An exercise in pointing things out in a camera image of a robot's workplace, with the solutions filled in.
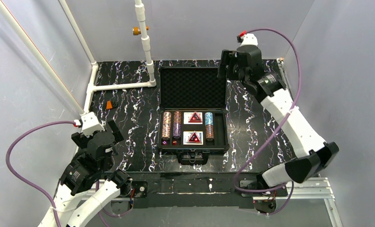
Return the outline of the blue poker chip stack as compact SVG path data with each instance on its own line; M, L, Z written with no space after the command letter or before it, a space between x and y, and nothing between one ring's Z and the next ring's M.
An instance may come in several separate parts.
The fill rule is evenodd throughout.
M212 112L205 113L205 125L213 125L213 113Z

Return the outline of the black foam-lined poker case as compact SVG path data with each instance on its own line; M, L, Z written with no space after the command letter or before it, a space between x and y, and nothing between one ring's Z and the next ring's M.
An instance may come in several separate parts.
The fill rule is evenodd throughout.
M226 121L226 79L218 78L216 67L161 67L158 150L175 155L181 165L205 165L211 155L224 155L230 148ZM181 137L173 138L173 115L180 111ZM171 112L170 139L162 145L163 113ZM184 124L184 112L202 112L203 124ZM205 138L205 113L213 113L214 140ZM202 131L203 145L183 145L184 131Z

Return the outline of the red playing card deck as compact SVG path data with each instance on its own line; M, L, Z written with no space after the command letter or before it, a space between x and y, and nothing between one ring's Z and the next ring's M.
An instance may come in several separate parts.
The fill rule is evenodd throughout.
M202 112L184 112L183 123L184 124L203 124L203 113Z

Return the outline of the brown poker chip stack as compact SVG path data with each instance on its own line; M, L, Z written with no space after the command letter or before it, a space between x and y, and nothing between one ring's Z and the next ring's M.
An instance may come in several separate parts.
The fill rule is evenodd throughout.
M208 124L205 126L205 138L206 141L214 140L214 126L212 124Z

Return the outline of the red triangle dealer button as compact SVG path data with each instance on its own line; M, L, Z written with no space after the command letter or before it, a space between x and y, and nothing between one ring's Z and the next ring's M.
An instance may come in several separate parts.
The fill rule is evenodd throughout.
M191 133L187 139L187 143L195 143L195 144L202 143L201 134L198 132Z

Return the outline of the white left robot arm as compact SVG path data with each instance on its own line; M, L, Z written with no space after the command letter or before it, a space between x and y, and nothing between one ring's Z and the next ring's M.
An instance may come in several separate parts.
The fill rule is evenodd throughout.
M55 205L47 211L41 227L55 227L55 216L63 227L84 227L112 199L132 192L132 177L123 170L116 170L80 204L102 174L113 167L115 146L124 138L116 123L110 120L105 126L100 124L73 133L71 139L80 150L64 170L53 199Z

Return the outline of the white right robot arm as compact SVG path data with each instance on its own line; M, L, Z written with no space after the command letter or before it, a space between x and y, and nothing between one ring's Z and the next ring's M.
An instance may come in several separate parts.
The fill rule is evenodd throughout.
M326 142L295 105L282 79L265 72L262 55L256 45L244 45L235 51L223 50L218 76L238 80L278 123L287 136L295 159L271 167L259 174L257 192L280 187L293 181L303 183L329 166L339 152L335 142Z

